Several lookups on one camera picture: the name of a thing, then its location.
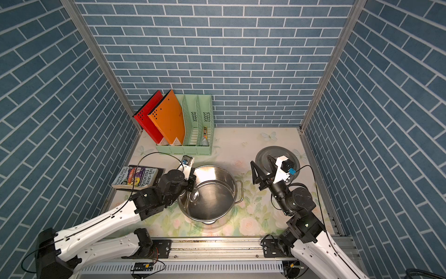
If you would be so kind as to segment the small booklet in rack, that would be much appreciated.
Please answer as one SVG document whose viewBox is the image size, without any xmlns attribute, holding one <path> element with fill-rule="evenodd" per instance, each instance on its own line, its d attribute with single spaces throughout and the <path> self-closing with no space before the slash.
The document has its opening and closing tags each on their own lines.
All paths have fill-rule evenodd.
<svg viewBox="0 0 446 279">
<path fill-rule="evenodd" d="M 203 137 L 201 139 L 201 146 L 209 146 L 209 141 L 208 141 L 208 132 L 207 132 L 207 127 L 203 128 Z"/>
</svg>

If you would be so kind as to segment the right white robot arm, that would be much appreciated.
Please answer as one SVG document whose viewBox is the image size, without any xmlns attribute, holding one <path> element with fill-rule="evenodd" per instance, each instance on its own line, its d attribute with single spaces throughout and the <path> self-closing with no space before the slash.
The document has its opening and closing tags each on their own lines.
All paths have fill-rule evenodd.
<svg viewBox="0 0 446 279">
<path fill-rule="evenodd" d="M 269 189 L 280 210 L 290 219 L 276 240 L 276 249 L 293 256 L 321 279 L 367 279 L 368 276 L 347 256 L 331 237 L 325 223 L 313 214 L 316 208 L 308 188 L 300 183 L 290 190 L 286 181 L 300 169 L 286 156 L 268 156 L 271 173 L 265 173 L 254 161 L 253 184 Z"/>
</svg>

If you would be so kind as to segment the floral table mat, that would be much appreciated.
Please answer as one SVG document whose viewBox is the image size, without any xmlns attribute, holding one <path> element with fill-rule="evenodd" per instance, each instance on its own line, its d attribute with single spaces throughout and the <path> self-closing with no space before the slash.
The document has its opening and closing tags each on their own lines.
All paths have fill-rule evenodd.
<svg viewBox="0 0 446 279">
<path fill-rule="evenodd" d="M 335 235 L 338 229 L 332 224 L 322 199 L 322 188 L 312 173 L 316 167 L 309 161 L 310 150 L 301 141 L 296 128 L 216 128 L 210 156 L 197 156 L 195 166 L 217 165 L 243 182 L 244 199 L 235 205 L 234 215 L 221 227 L 203 229 L 192 224 L 175 203 L 142 222 L 130 225 L 111 234 L 121 237 L 138 228 L 146 228 L 151 237 L 251 237 L 266 234 L 278 235 L 286 228 L 288 217 L 270 200 L 270 192 L 259 191 L 252 183 L 250 162 L 268 146 L 281 146 L 296 155 L 303 166 L 296 182 L 305 184 L 315 203 L 313 213 L 324 220 L 327 231 Z"/>
</svg>

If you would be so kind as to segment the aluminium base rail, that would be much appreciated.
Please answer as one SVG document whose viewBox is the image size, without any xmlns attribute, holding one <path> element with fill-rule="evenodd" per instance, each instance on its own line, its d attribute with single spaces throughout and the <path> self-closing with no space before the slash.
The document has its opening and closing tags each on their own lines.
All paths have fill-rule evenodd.
<svg viewBox="0 0 446 279">
<path fill-rule="evenodd" d="M 155 279 L 244 274 L 280 278 L 365 279 L 362 261 L 348 237 L 316 244 L 295 243 L 286 255 L 271 238 L 157 238 L 158 255 L 149 259 L 106 260 L 74 273 L 75 279 Z"/>
</svg>

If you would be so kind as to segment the orange folder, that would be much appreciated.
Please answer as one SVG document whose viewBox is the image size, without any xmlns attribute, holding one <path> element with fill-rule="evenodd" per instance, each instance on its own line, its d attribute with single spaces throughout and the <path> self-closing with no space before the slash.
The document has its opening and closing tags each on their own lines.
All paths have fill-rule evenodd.
<svg viewBox="0 0 446 279">
<path fill-rule="evenodd" d="M 148 114 L 148 117 L 169 145 L 183 145 L 185 138 L 184 116 L 173 90 L 170 90 L 161 99 Z"/>
</svg>

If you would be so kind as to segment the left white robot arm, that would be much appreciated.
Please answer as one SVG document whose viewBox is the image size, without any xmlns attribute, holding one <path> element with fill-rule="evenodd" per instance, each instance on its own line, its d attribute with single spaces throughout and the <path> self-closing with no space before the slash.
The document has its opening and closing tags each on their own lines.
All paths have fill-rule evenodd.
<svg viewBox="0 0 446 279">
<path fill-rule="evenodd" d="M 156 252 L 147 229 L 106 239 L 118 230 L 143 221 L 171 206 L 196 176 L 192 168 L 170 170 L 155 186 L 137 191 L 116 208 L 72 228 L 46 229 L 38 235 L 35 255 L 39 279 L 68 279 L 82 269 L 117 258 L 148 258 Z"/>
</svg>

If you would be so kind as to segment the steel ladle spoon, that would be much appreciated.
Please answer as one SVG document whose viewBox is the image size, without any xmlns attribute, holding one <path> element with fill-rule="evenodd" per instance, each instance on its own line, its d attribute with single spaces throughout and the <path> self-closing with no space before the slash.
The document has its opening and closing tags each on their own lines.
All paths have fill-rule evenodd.
<svg viewBox="0 0 446 279">
<path fill-rule="evenodd" d="M 195 203 L 199 198 L 199 190 L 196 186 L 193 186 L 188 193 L 188 201 L 190 203 Z"/>
</svg>

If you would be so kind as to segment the stainless steel pot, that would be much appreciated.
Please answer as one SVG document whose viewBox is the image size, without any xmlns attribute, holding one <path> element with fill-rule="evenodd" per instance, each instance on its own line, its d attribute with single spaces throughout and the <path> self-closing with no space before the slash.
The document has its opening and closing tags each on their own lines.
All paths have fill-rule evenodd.
<svg viewBox="0 0 446 279">
<path fill-rule="evenodd" d="M 195 203 L 190 203 L 189 192 L 185 191 L 177 199 L 178 207 L 199 228 L 223 226 L 234 215 L 235 205 L 244 199 L 243 182 L 215 165 L 197 167 L 193 174 L 196 176 L 199 198 Z"/>
</svg>

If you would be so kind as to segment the colourful paperback book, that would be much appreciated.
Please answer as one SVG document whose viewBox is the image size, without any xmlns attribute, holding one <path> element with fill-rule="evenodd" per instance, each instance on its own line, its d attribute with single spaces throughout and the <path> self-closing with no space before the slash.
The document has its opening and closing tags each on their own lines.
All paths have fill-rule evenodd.
<svg viewBox="0 0 446 279">
<path fill-rule="evenodd" d="M 156 186 L 165 169 L 148 166 L 124 166 L 112 181 L 111 186 L 123 191 L 140 191 Z"/>
</svg>

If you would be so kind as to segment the red folder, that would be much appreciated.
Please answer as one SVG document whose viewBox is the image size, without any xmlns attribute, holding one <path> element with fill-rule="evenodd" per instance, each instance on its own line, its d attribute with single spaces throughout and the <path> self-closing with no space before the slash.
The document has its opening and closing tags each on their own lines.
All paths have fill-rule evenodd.
<svg viewBox="0 0 446 279">
<path fill-rule="evenodd" d="M 147 134 L 157 145 L 167 145 L 167 141 L 164 139 L 162 133 L 159 131 L 156 125 L 149 118 L 149 115 L 152 110 L 157 107 L 162 98 L 163 95 L 161 91 L 157 91 L 133 115 L 133 118 L 144 129 L 144 131 L 147 132 Z"/>
</svg>

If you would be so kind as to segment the green file organizer rack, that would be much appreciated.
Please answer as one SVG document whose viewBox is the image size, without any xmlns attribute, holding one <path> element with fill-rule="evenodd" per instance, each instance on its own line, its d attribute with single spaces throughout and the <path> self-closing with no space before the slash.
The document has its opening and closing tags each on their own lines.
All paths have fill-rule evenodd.
<svg viewBox="0 0 446 279">
<path fill-rule="evenodd" d="M 157 145 L 159 152 L 175 155 L 212 154 L 214 136 L 213 100 L 211 95 L 177 95 L 185 122 L 185 139 L 181 146 Z M 203 128 L 207 127 L 209 146 L 201 146 Z"/>
</svg>

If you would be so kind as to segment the steel pot lid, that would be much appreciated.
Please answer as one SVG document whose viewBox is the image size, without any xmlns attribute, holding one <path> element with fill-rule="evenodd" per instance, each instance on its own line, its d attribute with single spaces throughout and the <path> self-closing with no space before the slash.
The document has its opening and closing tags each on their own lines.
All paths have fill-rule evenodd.
<svg viewBox="0 0 446 279">
<path fill-rule="evenodd" d="M 277 160 L 277 158 L 280 156 L 286 156 L 288 159 L 290 159 L 295 164 L 294 169 L 295 169 L 296 173 L 289 178 L 288 182 L 290 180 L 294 180 L 299 175 L 298 169 L 300 168 L 300 162 L 298 161 L 295 154 L 293 154 L 291 151 L 289 151 L 288 149 L 286 149 L 284 147 L 268 146 L 268 147 L 263 148 L 256 155 L 255 163 L 263 172 L 265 172 L 266 174 L 271 174 L 272 168 L 271 168 L 268 158 L 272 157 L 275 162 Z"/>
</svg>

